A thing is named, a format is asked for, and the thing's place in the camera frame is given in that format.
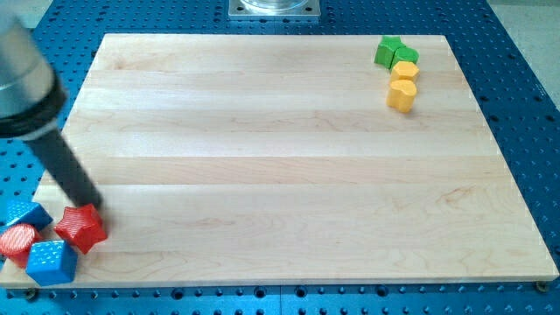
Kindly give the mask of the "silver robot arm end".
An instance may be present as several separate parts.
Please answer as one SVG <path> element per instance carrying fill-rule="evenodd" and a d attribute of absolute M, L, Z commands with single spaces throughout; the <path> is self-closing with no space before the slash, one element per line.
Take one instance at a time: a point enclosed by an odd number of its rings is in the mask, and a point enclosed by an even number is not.
<path fill-rule="evenodd" d="M 21 137 L 51 123 L 67 99 L 31 33 L 1 10 L 1 137 Z"/>

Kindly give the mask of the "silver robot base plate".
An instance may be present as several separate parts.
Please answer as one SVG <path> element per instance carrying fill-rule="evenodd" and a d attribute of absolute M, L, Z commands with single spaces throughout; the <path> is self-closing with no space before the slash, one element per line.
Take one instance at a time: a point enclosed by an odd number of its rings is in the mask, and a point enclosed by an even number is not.
<path fill-rule="evenodd" d="M 233 18 L 318 17 L 319 0 L 229 0 Z"/>

